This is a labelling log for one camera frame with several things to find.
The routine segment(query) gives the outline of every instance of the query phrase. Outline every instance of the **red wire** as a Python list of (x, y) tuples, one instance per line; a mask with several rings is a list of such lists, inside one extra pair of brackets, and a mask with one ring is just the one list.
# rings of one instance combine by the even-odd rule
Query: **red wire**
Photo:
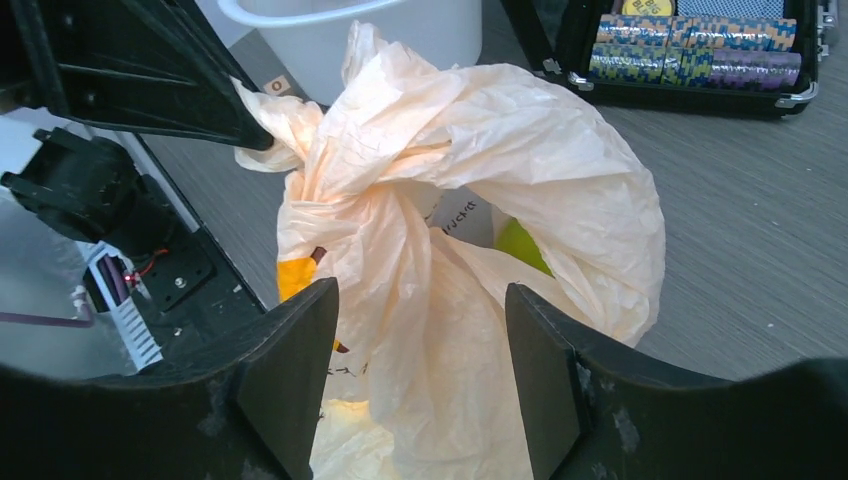
[(153, 269), (153, 265), (156, 264), (156, 257), (158, 257), (159, 255), (165, 255), (166, 253), (168, 253), (168, 249), (166, 248), (153, 252), (153, 258), (150, 259), (150, 263), (148, 263), (147, 266), (144, 267), (140, 272), (137, 272), (138, 276), (143, 277), (148, 272), (150, 272), (150, 270)]

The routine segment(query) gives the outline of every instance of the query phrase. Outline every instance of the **black plastic frame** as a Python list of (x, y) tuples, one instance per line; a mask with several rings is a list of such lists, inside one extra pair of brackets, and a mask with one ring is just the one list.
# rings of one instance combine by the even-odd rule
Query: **black plastic frame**
[(273, 145), (231, 77), (256, 86), (194, 0), (0, 0), (0, 14), (13, 73), (0, 94), (20, 106), (107, 130)]
[(553, 46), (547, 40), (532, 1), (501, 2), (531, 68), (543, 78), (565, 86), (594, 104), (735, 117), (780, 117), (801, 113), (817, 93), (817, 0), (785, 0), (787, 16), (798, 20), (799, 25), (792, 51), (801, 53), (804, 59), (798, 82), (786, 93), (587, 80), (589, 56), (600, 17), (609, 12), (614, 0), (569, 1)]
[(506, 328), (535, 480), (830, 480), (848, 469), (848, 359), (702, 375), (517, 284)]
[(0, 365), (4, 479), (309, 480), (335, 279), (139, 375), (56, 381)]

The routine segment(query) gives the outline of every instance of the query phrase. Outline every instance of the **green ball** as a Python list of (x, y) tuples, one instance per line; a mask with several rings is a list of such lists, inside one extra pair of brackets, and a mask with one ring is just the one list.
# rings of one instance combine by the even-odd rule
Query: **green ball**
[(524, 230), (516, 219), (510, 220), (501, 232), (501, 235), (495, 241), (495, 249), (508, 253), (536, 270), (553, 276), (551, 269), (542, 260), (542, 252), (539, 251), (533, 237), (527, 233), (527, 230)]

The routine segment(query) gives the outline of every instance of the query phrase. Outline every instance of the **poker chip case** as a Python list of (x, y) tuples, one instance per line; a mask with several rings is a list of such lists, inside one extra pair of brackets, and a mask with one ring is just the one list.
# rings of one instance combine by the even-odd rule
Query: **poker chip case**
[[(818, 93), (827, 2), (785, 0), (784, 19), (723, 21), (611, 15), (616, 0), (501, 1), (531, 69), (593, 104), (781, 117)], [(621, 32), (638, 38), (613, 38)]]

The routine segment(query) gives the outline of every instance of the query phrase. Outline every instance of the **wood grain floor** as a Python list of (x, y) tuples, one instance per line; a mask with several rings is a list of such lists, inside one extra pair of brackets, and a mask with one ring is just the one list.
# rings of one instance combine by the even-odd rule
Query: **wood grain floor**
[[(499, 2), (484, 3), (481, 61), (524, 65)], [(259, 85), (283, 72), (255, 33), (232, 51)], [(600, 109), (654, 173), (667, 222), (660, 322), (642, 351), (728, 378), (848, 356), (848, 45), (823, 63), (820, 86), (803, 115), (779, 122)], [(240, 169), (229, 147), (145, 140), (276, 304), (282, 176)]]

